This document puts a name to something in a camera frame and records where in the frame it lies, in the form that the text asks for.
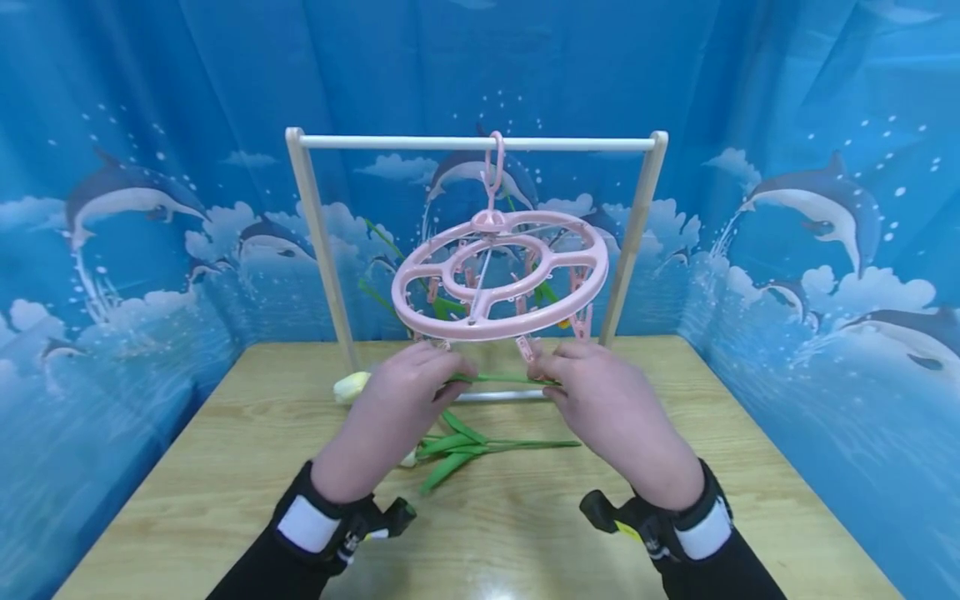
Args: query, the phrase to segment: wooden table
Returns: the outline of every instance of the wooden table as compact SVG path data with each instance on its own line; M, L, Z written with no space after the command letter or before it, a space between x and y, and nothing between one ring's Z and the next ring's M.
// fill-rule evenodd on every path
M400 347L365 343L360 352L376 361ZM788 597L900 597L685 341L618 338L614 349L648 372ZM515 349L476 353L483 370L518 370ZM508 359L509 366L493 364ZM303 461L336 432L346 409L333 403L331 389L342 375L332 344L248 349L57 599L204 598L261 531ZM458 404L454 413L495 437L571 438L548 402ZM587 449L481 457L419 497L428 469L395 470L378 488L385 503L402 495L420 516L399 539L365 543L324 598L664 597L642 546L595 531L579 513L594 488L615 503L629 494Z

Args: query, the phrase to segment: blue curtain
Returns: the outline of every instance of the blue curtain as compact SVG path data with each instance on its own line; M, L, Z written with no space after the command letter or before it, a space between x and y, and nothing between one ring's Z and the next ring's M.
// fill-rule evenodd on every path
M244 348L335 339L288 126L669 131L618 332L685 336L904 595L960 594L957 16L0 0L0 597L52 595ZM392 245L482 188L444 153L313 157L354 335L403 339ZM519 153L501 204L616 259L640 161Z

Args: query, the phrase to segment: dolphin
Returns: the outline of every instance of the dolphin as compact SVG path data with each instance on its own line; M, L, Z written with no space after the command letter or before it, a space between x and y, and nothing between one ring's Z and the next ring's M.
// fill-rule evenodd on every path
M882 309L867 313L840 327L856 331L872 327L880 335L908 348L907 358L928 371L952 368L960 374L960 322L952 308L941 306L936 313L912 313Z
M286 258L309 258L316 262L317 255L313 247L303 236L279 223L274 223L266 215L253 225L247 226L240 232L237 242L237 256L243 255L247 248L269 248L276 251L278 256Z
M778 204L801 212L807 228L821 242L840 242L863 277L880 242L880 213L876 200L847 176L843 158L834 152L823 169L787 173L763 180L737 211L756 210L758 204Z
M595 206L591 212L581 219L600 231L600 235L607 242L607 248L610 249L610 252L619 252L620 244L623 242L623 227L610 216L610 213L603 209L601 204Z
M859 4L876 16L898 25L919 25L943 16L940 12L899 7L894 0L860 0Z
M217 268L221 273L228 270L236 270L236 267L233 266L233 263L230 262L230 259L227 257L218 258L213 261L213 266Z
M806 315L807 320L810 321L810 326L813 327L813 332L820 333L820 330L824 326L824 313L810 310L807 311Z
M396 263L390 258L390 256L387 256L386 254L378 254L377 256L374 256L370 261L370 266L372 267L373 265L381 265L387 270L387 273L396 273Z
M78 251L93 233L84 225L126 211L146 212L147 218L173 220L174 213L209 221L206 209L188 188L156 171L122 164L100 148L103 166L70 191L64 203L70 246Z
M73 358L74 356L86 356L86 350L76 346L66 340L58 338L47 338L47 345L40 353L40 361L46 363L52 358L63 356Z
M819 313L810 310L810 301L806 296L806 290L799 281L771 279L757 289L760 292L770 292L777 301L794 309L801 323L810 323L815 331L820 328L821 317Z
M672 252L669 256L666 257L667 261L677 259L677 262L684 265L685 267L690 264L690 248L684 246L677 251Z
M676 260L677 262L684 265L685 267L689 267L690 266L690 248L688 248L687 246L684 246L679 250L671 252L670 255L667 256L666 259L664 259L663 262L661 262L661 264L654 271L654 277L658 276L663 271L663 269L666 269L666 266L670 264L671 260Z
M217 269L214 263L206 262L196 256L190 256L190 268L186 276L187 281L196 283L201 277L211 273L219 274L221 271Z
M486 136L480 124L477 124L477 132ZM492 153L492 160L496 160L495 153ZM444 193L444 184L459 180L479 180L483 181L486 169L486 153L479 150L457 150L450 153L440 166L433 173L433 179L430 181L430 191L426 196L426 203L430 205L438 196ZM511 198L516 199L528 209L533 210L537 203L537 187L534 185L530 174L523 168L515 158L510 155L504 156L503 161L503 181L501 189L498 191L497 198L504 198L510 194Z

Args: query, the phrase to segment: hand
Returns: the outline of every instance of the hand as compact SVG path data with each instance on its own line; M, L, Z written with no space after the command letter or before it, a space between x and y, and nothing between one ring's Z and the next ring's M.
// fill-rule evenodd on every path
M476 369L457 352L420 342L384 361L353 402L340 432L314 459L311 479L335 504L367 496L413 450Z
M607 461L644 500L663 509L693 506L704 489L704 474L693 449L663 412L640 369L592 342L563 342L540 354L531 378L547 387L566 424Z

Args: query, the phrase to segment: wrist strap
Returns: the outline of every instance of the wrist strap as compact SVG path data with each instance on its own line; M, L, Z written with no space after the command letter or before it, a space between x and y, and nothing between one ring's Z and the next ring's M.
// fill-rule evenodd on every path
M386 511L373 494L349 504L334 504L317 492L310 479L312 461L276 505L270 528L276 540L304 563L339 575L353 562L363 540L395 538L417 516L406 500L397 498Z
M676 512L656 507L635 495L620 508L599 490L587 494L580 511L607 533L625 533L642 541L657 569L677 562L697 562L715 554L733 532L733 513L713 472L703 460L704 491L690 508Z

